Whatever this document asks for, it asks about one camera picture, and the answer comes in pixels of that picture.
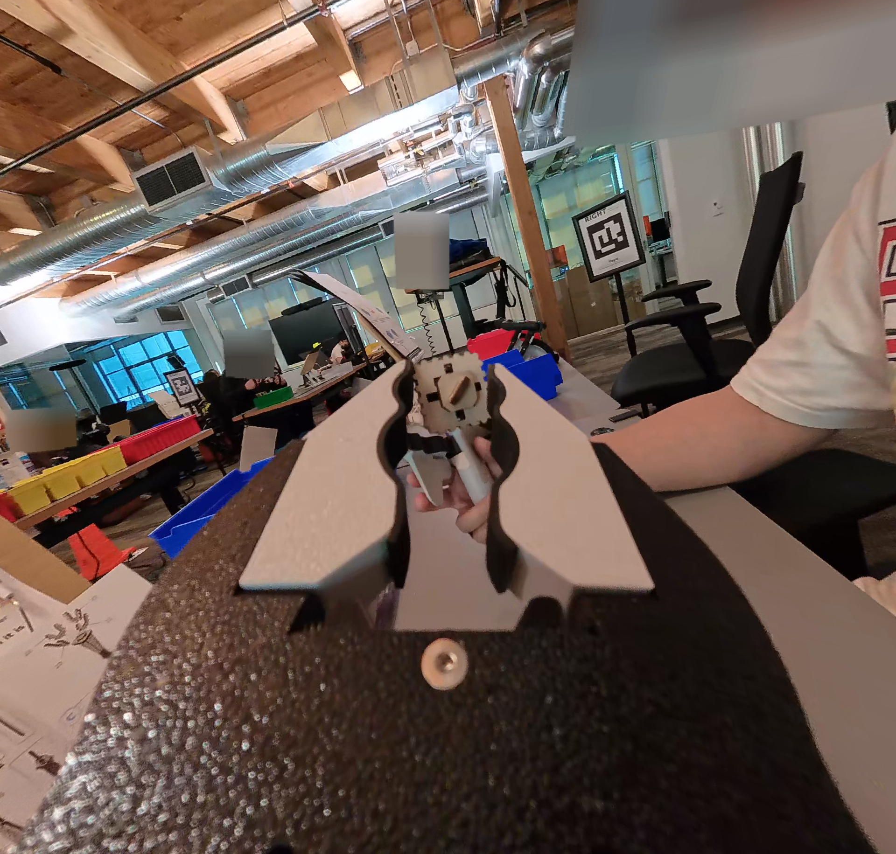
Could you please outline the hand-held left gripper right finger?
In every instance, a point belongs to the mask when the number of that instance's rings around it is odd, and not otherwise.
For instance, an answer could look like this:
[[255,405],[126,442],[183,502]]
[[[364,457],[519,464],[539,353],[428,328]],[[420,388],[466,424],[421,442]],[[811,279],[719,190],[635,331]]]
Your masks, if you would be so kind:
[[570,602],[649,594],[654,581],[588,437],[508,368],[488,370],[491,456],[486,565],[499,593]]

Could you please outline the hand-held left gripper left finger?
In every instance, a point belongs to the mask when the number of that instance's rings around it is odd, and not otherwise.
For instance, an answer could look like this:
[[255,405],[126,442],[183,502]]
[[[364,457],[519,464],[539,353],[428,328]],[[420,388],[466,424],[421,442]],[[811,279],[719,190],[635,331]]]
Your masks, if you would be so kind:
[[372,604],[408,574],[405,457],[414,365],[397,363],[303,441],[239,579],[243,591]]

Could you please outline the wooden tower spire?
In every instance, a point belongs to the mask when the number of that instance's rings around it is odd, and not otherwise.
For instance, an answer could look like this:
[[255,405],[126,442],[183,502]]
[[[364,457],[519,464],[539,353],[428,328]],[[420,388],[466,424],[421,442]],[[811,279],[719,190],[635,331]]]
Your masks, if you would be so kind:
[[423,426],[433,434],[488,420],[482,361],[468,351],[423,359],[414,369]]

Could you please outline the white cardboard panel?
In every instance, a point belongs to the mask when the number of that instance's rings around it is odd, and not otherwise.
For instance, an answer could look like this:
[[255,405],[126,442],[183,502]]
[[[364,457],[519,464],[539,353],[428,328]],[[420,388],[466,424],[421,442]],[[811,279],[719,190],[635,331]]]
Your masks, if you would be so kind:
[[275,428],[248,426],[242,435],[238,469],[249,472],[258,462],[274,456],[278,431]]

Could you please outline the blue storage bin white label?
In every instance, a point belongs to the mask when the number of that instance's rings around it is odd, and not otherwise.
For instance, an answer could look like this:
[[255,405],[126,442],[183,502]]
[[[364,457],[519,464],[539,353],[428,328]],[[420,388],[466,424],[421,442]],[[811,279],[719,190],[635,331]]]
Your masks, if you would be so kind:
[[150,532],[149,538],[170,558],[176,557],[187,543],[272,460],[273,457],[260,460],[247,471],[229,472]]

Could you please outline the red storage bin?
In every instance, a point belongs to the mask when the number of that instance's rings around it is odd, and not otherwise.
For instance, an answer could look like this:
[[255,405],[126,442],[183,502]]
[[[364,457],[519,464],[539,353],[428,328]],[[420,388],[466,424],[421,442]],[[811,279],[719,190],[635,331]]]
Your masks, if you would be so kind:
[[118,443],[127,465],[134,465],[199,434],[194,416],[179,417],[126,437]]
[[481,361],[506,353],[511,348],[514,330],[495,329],[480,333],[467,341],[467,350]]

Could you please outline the black monitor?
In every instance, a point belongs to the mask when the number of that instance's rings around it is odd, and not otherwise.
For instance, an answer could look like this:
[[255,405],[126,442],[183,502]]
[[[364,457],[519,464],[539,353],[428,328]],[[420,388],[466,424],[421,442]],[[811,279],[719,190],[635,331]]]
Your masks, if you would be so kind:
[[347,339],[332,300],[299,304],[270,319],[269,326],[287,365],[302,362],[320,346],[329,355],[336,344]]

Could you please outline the white poster board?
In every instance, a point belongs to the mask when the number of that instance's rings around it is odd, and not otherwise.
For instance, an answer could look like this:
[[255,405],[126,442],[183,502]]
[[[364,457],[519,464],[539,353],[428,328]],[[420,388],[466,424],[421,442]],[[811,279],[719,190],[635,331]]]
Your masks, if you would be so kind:
[[407,360],[417,363],[423,358],[422,349],[417,341],[405,332],[400,323],[355,289],[326,274],[297,271],[291,273],[290,277],[303,285],[328,292],[335,299],[342,300],[357,314],[361,324],[383,346],[387,354],[396,361]]

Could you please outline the wooden work table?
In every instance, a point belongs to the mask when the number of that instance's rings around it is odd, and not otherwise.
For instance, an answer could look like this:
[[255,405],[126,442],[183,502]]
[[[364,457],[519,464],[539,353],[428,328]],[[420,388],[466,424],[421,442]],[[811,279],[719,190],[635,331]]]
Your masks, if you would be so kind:
[[159,495],[168,512],[176,514],[186,504],[179,490],[182,453],[212,436],[212,430],[203,430],[15,522],[2,519],[2,528],[36,531],[37,543],[50,549],[90,524],[101,524],[143,493]]

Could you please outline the marker sign with stand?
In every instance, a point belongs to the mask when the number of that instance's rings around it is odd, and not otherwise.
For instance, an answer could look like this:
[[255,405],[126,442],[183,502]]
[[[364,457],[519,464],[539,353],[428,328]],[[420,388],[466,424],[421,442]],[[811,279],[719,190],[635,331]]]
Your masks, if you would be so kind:
[[629,193],[624,191],[575,215],[573,225],[589,281],[615,281],[626,344],[634,356],[636,345],[628,326],[630,315],[622,274],[645,265],[646,254]]

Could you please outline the brown cardboard sheet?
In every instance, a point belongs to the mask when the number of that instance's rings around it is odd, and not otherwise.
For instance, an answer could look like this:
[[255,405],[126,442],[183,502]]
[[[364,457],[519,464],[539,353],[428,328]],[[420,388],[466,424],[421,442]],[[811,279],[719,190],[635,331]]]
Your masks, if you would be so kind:
[[91,586],[4,517],[1,518],[1,569],[60,603],[73,602]]

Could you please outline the black office chair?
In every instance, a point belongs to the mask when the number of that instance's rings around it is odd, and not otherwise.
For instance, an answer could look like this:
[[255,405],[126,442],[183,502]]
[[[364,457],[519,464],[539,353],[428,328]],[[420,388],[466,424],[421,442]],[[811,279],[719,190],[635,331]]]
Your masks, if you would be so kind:
[[[703,303],[699,292],[711,285],[700,280],[668,285],[650,292],[643,302],[674,298],[681,306],[645,315],[625,325],[631,359],[621,368],[611,397],[624,408],[641,407],[647,416],[725,387],[759,345],[770,337],[770,291],[789,228],[793,207],[802,198],[802,151],[760,177],[756,207],[735,284],[735,302],[749,340],[717,339],[707,318],[721,310]],[[682,344],[663,345],[638,354],[633,332],[652,326],[673,326]]]

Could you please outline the ventilation grille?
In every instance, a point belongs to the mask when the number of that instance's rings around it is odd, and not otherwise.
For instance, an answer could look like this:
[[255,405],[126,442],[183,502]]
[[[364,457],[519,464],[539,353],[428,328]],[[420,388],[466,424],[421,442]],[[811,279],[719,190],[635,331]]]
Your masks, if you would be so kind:
[[214,187],[208,168],[195,146],[182,149],[132,174],[134,186],[151,213],[172,208],[188,197]]

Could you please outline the wooden post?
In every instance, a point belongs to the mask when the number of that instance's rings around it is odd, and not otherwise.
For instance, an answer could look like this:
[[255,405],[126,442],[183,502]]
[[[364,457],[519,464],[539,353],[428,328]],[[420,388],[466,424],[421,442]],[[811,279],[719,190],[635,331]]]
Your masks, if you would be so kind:
[[554,291],[549,260],[527,168],[522,157],[521,142],[514,123],[505,77],[492,76],[485,81],[484,87],[523,249],[529,263],[535,300],[539,307],[540,318],[546,326],[546,340],[562,358],[569,361],[571,355],[563,315]]

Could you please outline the silver ventilation duct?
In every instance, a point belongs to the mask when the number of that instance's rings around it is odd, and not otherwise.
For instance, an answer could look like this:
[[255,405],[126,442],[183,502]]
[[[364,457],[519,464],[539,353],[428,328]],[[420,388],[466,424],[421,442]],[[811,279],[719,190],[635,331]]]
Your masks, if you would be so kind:
[[35,274],[82,268],[124,247],[175,230],[216,209],[257,195],[290,180],[302,180],[339,164],[369,157],[403,134],[436,122],[431,116],[416,122],[381,118],[318,143],[277,145],[251,139],[211,158],[206,167],[210,184],[186,195],[173,208],[147,207],[138,192],[95,206],[79,218],[41,233],[30,243],[2,255],[2,285]]
[[59,308],[68,318],[101,311],[129,318],[376,222],[379,216],[391,216],[436,197],[472,195],[471,186],[458,183],[453,169],[423,174],[394,186],[386,185],[380,174],[370,174],[63,298]]

